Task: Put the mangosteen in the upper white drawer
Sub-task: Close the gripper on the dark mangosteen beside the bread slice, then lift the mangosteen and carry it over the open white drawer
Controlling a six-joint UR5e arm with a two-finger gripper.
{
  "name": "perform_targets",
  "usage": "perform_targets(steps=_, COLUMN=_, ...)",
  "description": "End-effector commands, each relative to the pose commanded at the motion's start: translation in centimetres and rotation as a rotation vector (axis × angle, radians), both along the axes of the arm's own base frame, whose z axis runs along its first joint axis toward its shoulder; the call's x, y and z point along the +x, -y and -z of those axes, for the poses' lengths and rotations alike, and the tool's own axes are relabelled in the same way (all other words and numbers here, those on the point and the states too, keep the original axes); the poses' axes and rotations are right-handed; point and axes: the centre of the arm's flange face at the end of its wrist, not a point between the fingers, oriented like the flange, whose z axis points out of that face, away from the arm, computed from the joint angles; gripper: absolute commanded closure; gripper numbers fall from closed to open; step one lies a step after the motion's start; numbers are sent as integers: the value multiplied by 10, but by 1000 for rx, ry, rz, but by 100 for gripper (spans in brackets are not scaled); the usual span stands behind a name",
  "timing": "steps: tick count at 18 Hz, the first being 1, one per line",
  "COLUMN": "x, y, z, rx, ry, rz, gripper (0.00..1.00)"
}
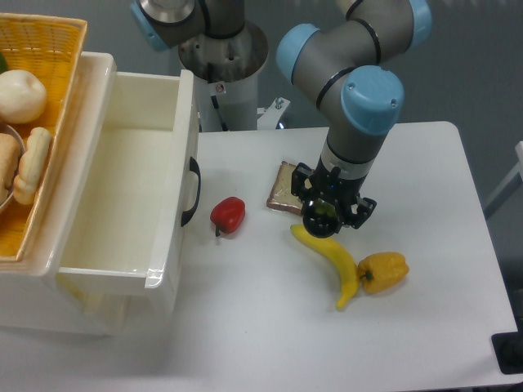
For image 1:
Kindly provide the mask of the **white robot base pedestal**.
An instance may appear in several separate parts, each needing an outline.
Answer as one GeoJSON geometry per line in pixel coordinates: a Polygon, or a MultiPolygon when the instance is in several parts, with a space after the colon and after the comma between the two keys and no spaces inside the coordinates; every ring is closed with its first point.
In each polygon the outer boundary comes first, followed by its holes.
{"type": "Polygon", "coordinates": [[[194,74],[201,131],[257,129],[258,76],[268,58],[262,30],[246,21],[238,34],[200,34],[178,47],[181,65],[194,74]]]}

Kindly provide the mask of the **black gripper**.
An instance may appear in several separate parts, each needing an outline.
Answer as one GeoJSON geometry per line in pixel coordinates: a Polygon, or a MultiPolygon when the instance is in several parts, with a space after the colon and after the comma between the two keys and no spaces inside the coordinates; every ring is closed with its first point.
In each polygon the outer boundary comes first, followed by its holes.
{"type": "Polygon", "coordinates": [[[311,169],[299,163],[293,170],[291,193],[302,202],[302,218],[306,206],[329,203],[334,206],[344,227],[359,229],[373,214],[377,202],[360,197],[363,178],[348,180],[340,167],[332,169],[317,165],[311,169]]]}

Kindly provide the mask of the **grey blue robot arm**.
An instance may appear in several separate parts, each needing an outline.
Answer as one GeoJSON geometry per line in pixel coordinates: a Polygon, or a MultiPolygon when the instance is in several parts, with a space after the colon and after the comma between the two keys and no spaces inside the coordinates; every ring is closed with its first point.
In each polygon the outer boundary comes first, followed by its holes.
{"type": "MultiPolygon", "coordinates": [[[[327,238],[359,228],[376,203],[360,188],[396,124],[405,92],[384,60],[425,41],[431,10],[424,1],[344,1],[344,22],[329,32],[300,24],[281,39],[280,72],[328,119],[315,168],[299,164],[291,192],[307,231],[327,238]]],[[[135,1],[132,15],[156,51],[176,48],[197,81],[204,131],[257,125],[257,76],[268,57],[265,34],[242,1],[135,1]]]]}

